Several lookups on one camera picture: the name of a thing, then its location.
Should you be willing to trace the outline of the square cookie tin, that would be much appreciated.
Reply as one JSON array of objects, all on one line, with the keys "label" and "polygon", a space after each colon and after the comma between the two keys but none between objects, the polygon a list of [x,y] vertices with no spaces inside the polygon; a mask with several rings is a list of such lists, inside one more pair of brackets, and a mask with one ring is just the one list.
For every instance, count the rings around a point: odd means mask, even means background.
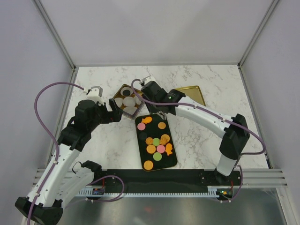
[{"label": "square cookie tin", "polygon": [[122,111],[122,114],[132,120],[138,116],[144,106],[144,102],[139,99],[133,92],[133,89],[127,84],[123,84],[120,87],[113,96],[113,100]]}]

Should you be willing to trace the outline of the black sandwich cookie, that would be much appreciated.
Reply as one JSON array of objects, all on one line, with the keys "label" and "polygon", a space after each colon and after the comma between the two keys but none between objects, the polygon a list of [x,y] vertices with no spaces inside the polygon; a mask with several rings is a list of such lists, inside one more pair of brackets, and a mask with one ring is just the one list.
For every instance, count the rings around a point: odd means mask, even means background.
[{"label": "black sandwich cookie", "polygon": [[145,132],[141,132],[139,135],[138,135],[138,138],[139,140],[142,140],[142,141],[145,141],[147,139],[147,134]]},{"label": "black sandwich cookie", "polygon": [[131,95],[131,90],[129,90],[129,89],[123,90],[123,95],[124,96],[130,96]]}]

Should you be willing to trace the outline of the gold tin lid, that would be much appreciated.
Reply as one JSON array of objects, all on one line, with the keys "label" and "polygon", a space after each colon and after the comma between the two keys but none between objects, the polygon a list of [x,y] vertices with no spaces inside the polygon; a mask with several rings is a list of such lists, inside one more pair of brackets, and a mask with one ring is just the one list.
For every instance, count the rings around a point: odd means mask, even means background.
[{"label": "gold tin lid", "polygon": [[195,86],[180,87],[180,88],[176,88],[176,90],[184,93],[186,96],[190,97],[195,102],[203,106],[206,106],[203,94],[199,86],[195,85]]}]

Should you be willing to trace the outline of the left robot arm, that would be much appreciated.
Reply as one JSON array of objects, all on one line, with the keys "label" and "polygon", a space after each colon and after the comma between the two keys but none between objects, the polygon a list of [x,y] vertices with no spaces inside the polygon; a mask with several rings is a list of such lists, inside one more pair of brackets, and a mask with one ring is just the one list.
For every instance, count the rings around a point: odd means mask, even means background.
[{"label": "left robot arm", "polygon": [[27,194],[19,197],[16,208],[27,218],[40,225],[56,225],[69,202],[87,185],[102,181],[101,165],[86,161],[66,183],[62,183],[72,163],[91,139],[91,133],[101,124],[119,122],[122,112],[110,99],[111,111],[98,100],[82,100],[75,108],[75,115],[54,140],[55,152],[43,175]]}]

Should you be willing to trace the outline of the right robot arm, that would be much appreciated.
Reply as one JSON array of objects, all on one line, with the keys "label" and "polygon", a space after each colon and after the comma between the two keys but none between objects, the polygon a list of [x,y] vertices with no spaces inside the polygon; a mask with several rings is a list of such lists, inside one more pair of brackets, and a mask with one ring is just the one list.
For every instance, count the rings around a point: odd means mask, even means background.
[{"label": "right robot arm", "polygon": [[244,116],[234,117],[215,112],[188,97],[179,90],[166,92],[154,78],[141,82],[142,97],[150,113],[172,114],[189,119],[216,134],[222,139],[219,150],[221,157],[214,173],[216,183],[225,185],[250,138]]}]

